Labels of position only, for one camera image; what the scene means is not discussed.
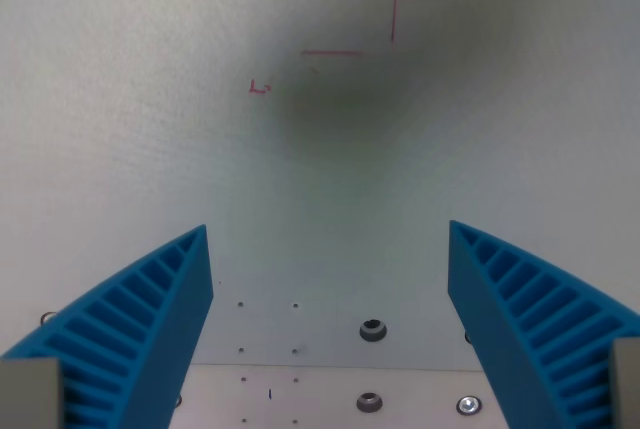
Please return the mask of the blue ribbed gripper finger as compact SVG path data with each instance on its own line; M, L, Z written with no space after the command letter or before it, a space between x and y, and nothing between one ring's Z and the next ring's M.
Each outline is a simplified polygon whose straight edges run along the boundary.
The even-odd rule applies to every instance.
M449 224L448 294L511 428L611 428L613 342L637 313L504 240Z
M200 225L74 300L1 358L60 363L66 428L167 428L213 295Z

